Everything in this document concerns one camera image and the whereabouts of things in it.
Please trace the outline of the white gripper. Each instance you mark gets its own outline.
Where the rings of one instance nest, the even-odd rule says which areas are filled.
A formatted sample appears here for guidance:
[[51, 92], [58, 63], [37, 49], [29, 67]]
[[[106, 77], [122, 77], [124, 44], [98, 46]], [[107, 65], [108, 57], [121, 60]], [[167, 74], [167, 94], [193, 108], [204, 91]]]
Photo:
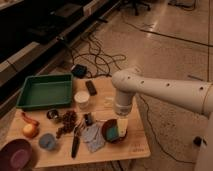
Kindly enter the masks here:
[[[118, 101], [114, 102], [114, 111], [119, 116], [126, 116], [132, 110], [131, 103], [120, 103]], [[119, 117], [117, 119], [118, 133], [120, 137], [124, 137], [126, 135], [128, 119], [125, 117]]]

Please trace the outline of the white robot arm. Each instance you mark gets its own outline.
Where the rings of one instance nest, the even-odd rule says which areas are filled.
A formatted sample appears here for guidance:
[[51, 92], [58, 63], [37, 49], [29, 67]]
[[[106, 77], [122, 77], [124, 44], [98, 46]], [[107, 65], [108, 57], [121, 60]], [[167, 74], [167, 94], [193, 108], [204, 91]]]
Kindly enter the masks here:
[[206, 116], [208, 124], [194, 171], [213, 171], [213, 83], [145, 78], [136, 68], [115, 72], [111, 81], [116, 89], [114, 111], [120, 116], [131, 112], [136, 93]]

